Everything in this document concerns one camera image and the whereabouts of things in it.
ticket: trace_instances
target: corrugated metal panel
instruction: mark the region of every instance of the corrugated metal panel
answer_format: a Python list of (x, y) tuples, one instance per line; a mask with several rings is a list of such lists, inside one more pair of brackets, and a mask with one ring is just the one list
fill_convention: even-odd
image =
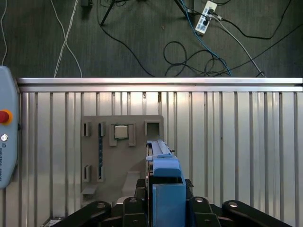
[(23, 84), (22, 150), (12, 183), (0, 192), (0, 227), (38, 227), (49, 217), (78, 210), (81, 117), (137, 114), (164, 117), (164, 138), (195, 195), (218, 205), (241, 200), (303, 226), (301, 88), (220, 92), (197, 87), (72, 92), (69, 85), (36, 93), (40, 87)]

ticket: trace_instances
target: black mount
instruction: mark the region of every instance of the black mount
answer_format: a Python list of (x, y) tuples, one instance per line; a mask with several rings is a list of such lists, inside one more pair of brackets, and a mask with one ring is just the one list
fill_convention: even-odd
[[(104, 25), (110, 11), (112, 10), (113, 6), (116, 4), (116, 3), (120, 3), (120, 2), (125, 2), (125, 1), (130, 1), (130, 0), (112, 0), (112, 2), (110, 3), (110, 6), (108, 7), (107, 11), (106, 11), (106, 14), (104, 15), (103, 19), (102, 19), (102, 22), (101, 22), (101, 26)], [(179, 9), (182, 11), (182, 13), (184, 14), (185, 17), (187, 17), (187, 13), (189, 15), (192, 16), (192, 13), (191, 12), (186, 12), (184, 9), (183, 9), (183, 6), (182, 6), (182, 3), (180, 2), (180, 0), (174, 0), (176, 5), (179, 7)]]

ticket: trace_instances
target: small metal part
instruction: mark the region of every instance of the small metal part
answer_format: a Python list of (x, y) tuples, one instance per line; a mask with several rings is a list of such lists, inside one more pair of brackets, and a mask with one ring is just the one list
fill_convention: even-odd
[(127, 139), (128, 138), (128, 126), (116, 125), (115, 126), (115, 139)]
[(1, 136), (1, 141), (2, 142), (6, 142), (6, 141), (8, 141), (9, 140), (9, 136), (7, 135), (7, 134), (3, 134), (2, 136)]
[(228, 205), (231, 206), (231, 207), (233, 207), (233, 208), (238, 207), (238, 204), (235, 203), (235, 202), (229, 202)]
[(203, 202), (203, 199), (200, 198), (200, 197), (197, 197), (197, 198), (196, 198), (196, 201), (197, 201), (197, 202)]

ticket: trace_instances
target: metal tripod leg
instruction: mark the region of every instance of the metal tripod leg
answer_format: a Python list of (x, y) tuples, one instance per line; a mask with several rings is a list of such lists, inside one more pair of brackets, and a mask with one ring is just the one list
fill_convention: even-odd
[(103, 20), (102, 20), (102, 22), (101, 22), (101, 24), (100, 24), (101, 26), (104, 25), (104, 23), (105, 23), (105, 21), (106, 21), (106, 18), (108, 17), (108, 15), (109, 15), (110, 11), (112, 10), (112, 8), (113, 8), (114, 4), (116, 3), (116, 1), (117, 1), (117, 0), (112, 0), (112, 2), (110, 3), (110, 6), (109, 6), (109, 8), (107, 9), (106, 14), (105, 14), (105, 16), (103, 17)]

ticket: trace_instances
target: red emergency stop button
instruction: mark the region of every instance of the red emergency stop button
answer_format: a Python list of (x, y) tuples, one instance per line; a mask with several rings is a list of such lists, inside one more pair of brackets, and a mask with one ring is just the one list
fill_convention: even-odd
[(9, 113), (3, 110), (0, 110), (0, 124), (9, 123)]

